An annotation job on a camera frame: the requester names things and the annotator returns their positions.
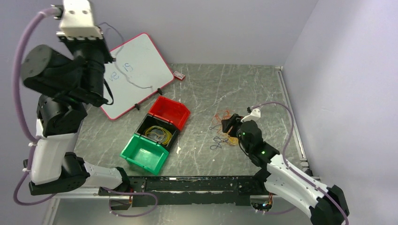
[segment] purple cable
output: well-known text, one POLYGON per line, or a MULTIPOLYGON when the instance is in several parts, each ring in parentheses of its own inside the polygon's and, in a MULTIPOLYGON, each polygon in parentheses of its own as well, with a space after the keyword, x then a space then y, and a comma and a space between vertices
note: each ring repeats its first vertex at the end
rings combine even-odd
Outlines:
POLYGON ((281 104, 281 103, 279 103, 279 102, 265 102, 265 103, 262 103, 262 104, 259 104, 259 105, 254 105, 254 106, 251 107, 251 109, 253 110, 253 109, 255 109, 255 108, 259 108, 260 106, 269 105, 269 104, 277 104, 277 105, 280 105, 280 106, 284 107, 284 108, 287 110, 287 112, 289 113, 289 115, 290 115, 291 128, 290 128, 289 136, 288 136, 288 138, 287 138, 287 140, 286 140, 286 143, 285 143, 285 145, 283 146, 283 149, 282 149, 282 157, 283 157, 284 163, 286 164, 286 166, 287 166, 295 175, 297 175, 298 177, 300 177, 301 179, 303 179, 305 182, 307 182, 307 183, 310 184, 312 187, 314 187, 316 190, 320 191, 320 192, 321 192, 322 194, 324 194, 327 198, 329 198, 329 200, 337 207, 337 209, 338 209, 338 210, 340 211, 340 213, 343 215, 344 220, 345 220, 345 225, 348 225, 349 223, 348 223, 347 215, 345 214, 344 210, 338 205, 338 203, 337 203, 327 192, 325 192, 325 191, 322 190, 321 188, 317 187, 312 181, 310 181, 309 179, 307 179, 306 177, 304 177, 303 175, 301 175, 299 172, 297 172, 295 169, 293 169, 293 168, 289 165, 289 163, 288 163, 288 161, 287 161, 287 159, 286 159, 286 149, 287 149, 287 146, 289 145, 289 142, 290 142, 291 136, 293 135, 293 130, 294 130, 294 118, 293 118, 293 113, 290 111, 290 109, 289 109, 287 106, 285 106, 284 104, 281 104))
POLYGON ((155 210, 155 209, 156 209, 156 206, 158 206, 158 198, 156 197, 156 195, 154 195, 154 194, 152 194, 152 193, 147 193, 147 192, 136 192, 136 193, 118 192, 118 191, 114 191, 114 190, 111 190, 111 189, 106 188, 106 187, 102 187, 102 188, 105 189, 105 190, 108 191, 108 192, 112 192, 112 193, 118 194, 118 195, 149 195, 149 196, 152 196, 152 197, 155 199, 155 205, 154 205, 150 210, 148 210, 148 211, 146 211, 146 212, 143 212, 143 213, 141 213, 141 214, 137 214, 137 215, 123 215, 123 214, 115 213, 115 212, 112 210, 112 208, 111 208, 111 201, 109 201, 109 204, 108 204, 108 206, 109 206, 109 213, 112 213, 113 215, 115 215, 115 216, 117 216, 117 217, 140 217, 140 216, 144 216, 144 215, 146 215, 146 214, 152 212, 153 210, 155 210))
MULTIPOLYGON (((23 109, 22 109, 22 103, 21 103, 21 94, 19 92, 19 80, 21 77, 21 63, 22 63, 22 57, 23 53, 25 51, 26 45, 28 44, 29 38, 31 37, 33 31, 37 27, 37 25, 46 17, 51 16, 51 15, 59 15, 61 11, 58 8, 47 8, 44 9, 32 19, 32 21, 26 26, 25 30, 23 31, 23 34, 21 38, 19 39, 18 46, 15 51, 15 56, 14 56, 14 64, 13 64, 13 73, 12 73, 12 90, 13 90, 13 99, 14 99, 14 104, 15 104, 15 109, 16 109, 16 114, 18 116, 18 121, 19 124, 21 125, 22 131, 25 134, 25 136, 33 143, 36 143, 38 139, 36 139, 31 132, 29 131, 28 125, 26 124, 25 116, 23 115, 23 109)), ((36 205, 43 203, 50 198, 52 198, 55 194, 52 194, 48 196, 45 199, 42 199, 37 202, 21 202, 18 200, 18 191, 21 188, 22 183, 25 181, 26 177, 29 175, 29 171, 31 170, 32 167, 32 161, 33 161, 33 155, 35 152, 35 146, 32 146, 30 151, 29 151, 29 158, 28 158, 28 165, 27 168, 22 176, 22 178, 19 180, 18 184, 16 185, 16 188, 14 190, 13 194, 13 199, 14 202, 17 203, 18 205, 36 205)))

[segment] purple hose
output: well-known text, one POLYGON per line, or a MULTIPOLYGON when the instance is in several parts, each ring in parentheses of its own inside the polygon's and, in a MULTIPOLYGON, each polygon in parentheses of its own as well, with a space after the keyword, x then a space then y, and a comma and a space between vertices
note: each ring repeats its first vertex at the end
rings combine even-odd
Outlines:
POLYGON ((150 210, 148 210, 146 212, 143 212, 141 214, 137 214, 137 215, 123 215, 123 214, 115 213, 112 210, 112 208, 111 208, 111 201, 109 201, 109 212, 112 213, 113 215, 117 216, 117 217, 140 217, 140 216, 144 216, 144 215, 152 212, 153 210, 155 210, 156 206, 158 205, 158 198, 156 197, 156 195, 154 195, 152 193, 147 193, 147 192, 136 192, 136 193, 118 192, 118 191, 114 191, 114 190, 111 190, 111 189, 106 188, 106 187, 102 187, 102 188, 105 189, 108 192, 112 192, 112 193, 115 193, 115 194, 118 194, 118 195, 149 195, 149 196, 152 196, 155 199, 155 205, 150 210))
POLYGON ((253 109, 255 109, 255 108, 259 108, 260 106, 269 105, 269 104, 277 104, 277 105, 280 105, 280 106, 284 107, 284 108, 287 110, 287 112, 289 113, 289 115, 290 115, 291 128, 290 128, 290 131, 289 131, 289 136, 288 136, 288 138, 287 138, 287 140, 286 140, 286 143, 285 143, 285 145, 283 146, 283 149, 282 149, 282 157, 283 157, 284 163, 286 164, 286 166, 287 166, 295 175, 297 175, 298 177, 300 177, 301 179, 303 179, 305 182, 307 182, 307 183, 310 184, 312 187, 314 187, 316 190, 320 191, 320 192, 321 192, 322 194, 324 194, 327 198, 329 198, 329 200, 337 207, 337 209, 338 209, 338 210, 340 211, 340 213, 343 215, 344 220, 345 220, 345 225, 348 225, 349 223, 348 223, 347 215, 345 214, 344 210, 338 205, 338 203, 337 203, 327 192, 325 192, 325 191, 322 190, 321 188, 317 187, 312 181, 310 181, 309 179, 307 179, 306 177, 304 177, 303 175, 301 175, 299 172, 297 172, 295 169, 293 169, 293 168, 289 165, 289 163, 288 163, 288 161, 287 161, 287 159, 286 159, 286 149, 287 149, 287 146, 289 145, 289 142, 290 142, 291 136, 293 135, 293 130, 294 130, 294 118, 293 118, 293 113, 290 111, 290 109, 289 109, 287 106, 285 106, 284 104, 281 104, 281 103, 279 103, 279 102, 265 102, 265 103, 262 103, 262 104, 259 104, 259 105, 254 105, 254 106, 251 107, 251 109, 253 110, 253 109))
MULTIPOLYGON (((23 34, 21 38, 19 39, 18 46, 15 51, 15 56, 14 56, 14 64, 13 64, 13 73, 12 73, 12 91, 13 91, 13 99, 14 99, 14 104, 15 104, 15 109, 16 109, 16 114, 18 116, 18 121, 19 124, 21 125, 22 131, 25 134, 25 136, 33 143, 36 143, 38 139, 36 139, 31 132, 29 131, 28 125, 26 124, 25 116, 23 115, 23 109, 22 109, 22 103, 21 103, 21 94, 19 92, 19 80, 21 77, 21 63, 22 63, 22 57, 23 53, 25 51, 26 45, 28 44, 29 38, 31 37, 33 31, 37 27, 37 25, 46 17, 51 16, 51 15, 59 15, 61 11, 58 8, 48 8, 44 9, 32 19, 32 21, 28 24, 28 26, 25 28, 23 31, 23 34)), ((13 194, 13 199, 14 202, 17 203, 18 205, 36 205, 43 203, 50 198, 52 198, 55 194, 48 196, 45 199, 42 199, 37 202, 21 202, 18 200, 18 191, 21 188, 22 183, 25 181, 26 177, 29 175, 29 171, 31 170, 32 167, 32 162, 33 162, 33 155, 35 151, 35 146, 32 146, 30 151, 29 151, 29 158, 28 158, 28 166, 27 166, 27 171, 24 172, 22 178, 19 180, 13 194)))

